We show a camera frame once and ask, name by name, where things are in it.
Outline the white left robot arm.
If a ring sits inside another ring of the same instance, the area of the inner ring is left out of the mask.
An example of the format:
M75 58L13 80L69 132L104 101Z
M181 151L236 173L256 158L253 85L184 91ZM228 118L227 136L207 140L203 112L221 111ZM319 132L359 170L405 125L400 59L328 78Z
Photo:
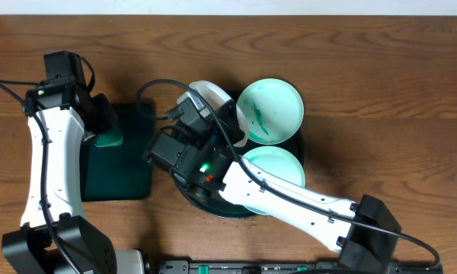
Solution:
M27 92L33 149L30 189L20 229L2 237L2 253L18 273L145 271L140 251L115 250L85 218L81 110L96 111L89 93L76 84L42 84Z

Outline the white plate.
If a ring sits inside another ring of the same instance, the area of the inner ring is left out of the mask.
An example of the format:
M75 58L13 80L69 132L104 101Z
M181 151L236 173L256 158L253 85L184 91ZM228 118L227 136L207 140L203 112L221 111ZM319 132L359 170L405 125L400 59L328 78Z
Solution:
M218 110L226 103L234 103L232 97L227 94L223 89L221 89L218 85L210 82L210 81L194 81L189 84L189 87L198 91L198 93L205 98L208 104L214 109ZM190 98L198 110L200 110L200 114L206 118L209 115L208 109L205 105L194 95L192 95L188 90L186 90L178 99L177 104L180 104L184 99ZM234 143L234 146L237 148L241 148L246 145L249 136L249 128L248 128L248 121L246 120L243 112L241 111L240 107L235 106L236 110L236 117L238 121L238 127L244 132L243 139Z

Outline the green sponge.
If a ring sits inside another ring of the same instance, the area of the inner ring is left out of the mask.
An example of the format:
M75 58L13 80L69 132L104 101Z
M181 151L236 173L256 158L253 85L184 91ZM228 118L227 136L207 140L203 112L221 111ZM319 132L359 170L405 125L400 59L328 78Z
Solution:
M101 133L95 142L98 148L115 147L123 144L123 136L120 127L116 124L106 132Z

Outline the light green front plate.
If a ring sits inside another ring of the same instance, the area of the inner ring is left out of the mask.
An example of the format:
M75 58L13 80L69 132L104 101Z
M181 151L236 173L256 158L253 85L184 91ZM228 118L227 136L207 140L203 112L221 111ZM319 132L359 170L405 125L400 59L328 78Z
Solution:
M275 177L296 186L305 187L305 171L302 164L293 154L283 148L261 146L244 153L243 157ZM294 215L293 212L296 208L295 205L290 205L287 201L271 196L269 193L259 198L255 207L241 203L240 206L259 215L271 215L278 218L284 215L284 219L287 219L289 215Z

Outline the rectangular dark green tray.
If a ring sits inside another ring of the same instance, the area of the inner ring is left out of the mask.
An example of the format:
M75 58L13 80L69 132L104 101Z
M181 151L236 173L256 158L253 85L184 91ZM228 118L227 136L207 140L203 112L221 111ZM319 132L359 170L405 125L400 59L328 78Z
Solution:
M154 123L135 104L114 104L123 144L98 148L96 140L81 147L80 188L83 202L144 199L150 194L152 166L142 159Z

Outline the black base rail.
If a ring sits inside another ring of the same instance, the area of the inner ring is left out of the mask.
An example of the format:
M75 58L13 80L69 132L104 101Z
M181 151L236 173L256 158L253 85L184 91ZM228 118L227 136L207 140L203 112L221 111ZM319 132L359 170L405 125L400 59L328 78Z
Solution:
M227 263L167 260L157 263L151 273L158 274L303 274L303 273L378 273L350 269L332 262L316 263Z

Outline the light green plate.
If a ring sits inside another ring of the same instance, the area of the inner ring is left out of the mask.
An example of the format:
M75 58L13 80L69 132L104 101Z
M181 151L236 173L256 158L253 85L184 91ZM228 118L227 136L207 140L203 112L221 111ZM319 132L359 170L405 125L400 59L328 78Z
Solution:
M248 122L249 139L262 145L276 145L293 137L305 114L300 93L275 78L248 85L237 105Z
M293 154L283 148L261 146L244 153L243 157L275 177L296 186L305 187L305 171L302 164ZM278 218L284 215L284 219L287 219L289 215L294 215L293 212L296 208L295 205L290 205L287 201L271 196L269 193L259 198L255 207L241 203L240 206L259 215L271 215Z

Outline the round dark green tray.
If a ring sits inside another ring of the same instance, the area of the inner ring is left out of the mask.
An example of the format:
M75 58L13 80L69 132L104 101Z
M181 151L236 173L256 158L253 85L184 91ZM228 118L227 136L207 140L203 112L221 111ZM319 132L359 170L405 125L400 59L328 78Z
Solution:
M285 168L289 171L289 181L300 187L305 186L304 165L304 142L302 133L297 131L291 138L273 146L262 145L248 138L242 139L242 145L236 145L235 151L248 158L251 162L258 164L260 167L269 167L273 158L275 162L287 164ZM244 206L233 205L226 202L217 192L211 192L207 198L194 196L188 193L188 189L181 185L179 179L175 179L178 189L194 206L211 215L221 218L252 218L256 215L263 215L262 211Z

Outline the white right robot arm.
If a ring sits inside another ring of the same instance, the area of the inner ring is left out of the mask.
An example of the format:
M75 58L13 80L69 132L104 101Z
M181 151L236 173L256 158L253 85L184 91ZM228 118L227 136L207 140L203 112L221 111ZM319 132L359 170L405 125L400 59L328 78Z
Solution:
M355 203L293 186L239 155L248 122L233 101L202 109L188 101L166 117L174 134L155 134L143 157L166 170L197 208L222 218L263 212L338 253L342 269L388 271L401 226L382 201L364 196Z

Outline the light green back plate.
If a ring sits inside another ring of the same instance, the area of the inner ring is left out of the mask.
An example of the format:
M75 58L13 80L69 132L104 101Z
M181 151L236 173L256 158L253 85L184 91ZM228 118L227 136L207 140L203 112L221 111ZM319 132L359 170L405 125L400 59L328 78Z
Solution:
M249 139L262 145L276 145L293 137L305 114L300 93L275 78L248 85L237 105L248 122Z

